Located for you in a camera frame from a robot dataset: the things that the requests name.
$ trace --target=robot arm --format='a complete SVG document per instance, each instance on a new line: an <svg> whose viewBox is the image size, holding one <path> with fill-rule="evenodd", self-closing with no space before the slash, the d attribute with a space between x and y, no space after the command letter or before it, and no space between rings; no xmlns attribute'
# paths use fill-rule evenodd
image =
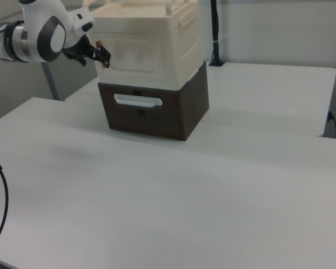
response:
<svg viewBox="0 0 336 269"><path fill-rule="evenodd" d="M0 27L0 59L51 62L64 53L82 65L87 57L109 67L109 52L93 47L85 34L95 23L88 9L67 12L60 0L18 1L24 21Z"/></svg>

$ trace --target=white table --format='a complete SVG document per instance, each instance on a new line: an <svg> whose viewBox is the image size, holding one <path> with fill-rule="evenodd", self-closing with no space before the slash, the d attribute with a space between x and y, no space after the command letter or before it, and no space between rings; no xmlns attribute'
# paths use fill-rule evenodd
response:
<svg viewBox="0 0 336 269"><path fill-rule="evenodd" d="M203 121L321 136L336 77L332 68L225 63L209 67ZM96 78L66 99L103 107Z"/></svg>
<svg viewBox="0 0 336 269"><path fill-rule="evenodd" d="M181 142L31 99L0 162L19 269L336 268L336 140L200 122Z"/></svg>

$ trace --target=white handle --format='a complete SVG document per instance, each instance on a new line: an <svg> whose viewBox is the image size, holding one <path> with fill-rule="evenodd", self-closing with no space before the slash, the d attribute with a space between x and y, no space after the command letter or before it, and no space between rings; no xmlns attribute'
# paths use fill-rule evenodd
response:
<svg viewBox="0 0 336 269"><path fill-rule="evenodd" d="M173 14L173 9L172 6L176 0L166 0L166 14L167 15L172 15ZM184 0L184 4L189 3L189 0Z"/></svg>
<svg viewBox="0 0 336 269"><path fill-rule="evenodd" d="M88 9L92 3L95 3L97 1L98 0L83 0L82 6ZM106 0L106 4L110 4L110 3L111 3L111 0Z"/></svg>
<svg viewBox="0 0 336 269"><path fill-rule="evenodd" d="M142 106L144 108L153 108L156 105L160 106L163 104L162 100L159 98L126 94L115 94L114 99L116 100L117 104Z"/></svg>

